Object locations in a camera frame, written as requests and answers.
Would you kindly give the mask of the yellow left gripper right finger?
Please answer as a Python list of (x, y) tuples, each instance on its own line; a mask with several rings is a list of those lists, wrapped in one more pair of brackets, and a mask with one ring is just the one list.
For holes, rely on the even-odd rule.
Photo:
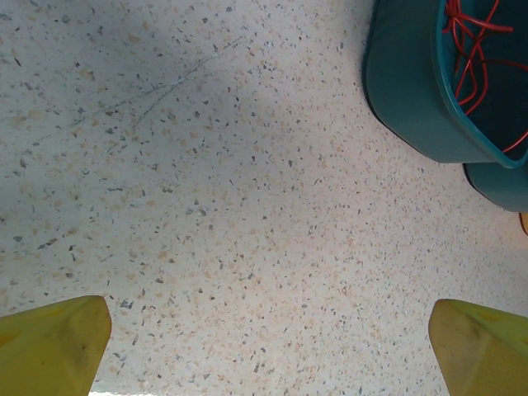
[(526, 317), (440, 299), (428, 334), (450, 395), (527, 394)]

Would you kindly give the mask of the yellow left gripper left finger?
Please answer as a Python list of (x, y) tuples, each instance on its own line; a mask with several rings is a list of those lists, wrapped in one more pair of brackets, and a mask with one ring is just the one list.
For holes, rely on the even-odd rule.
[(110, 335), (98, 295), (2, 317), (1, 394), (89, 394)]

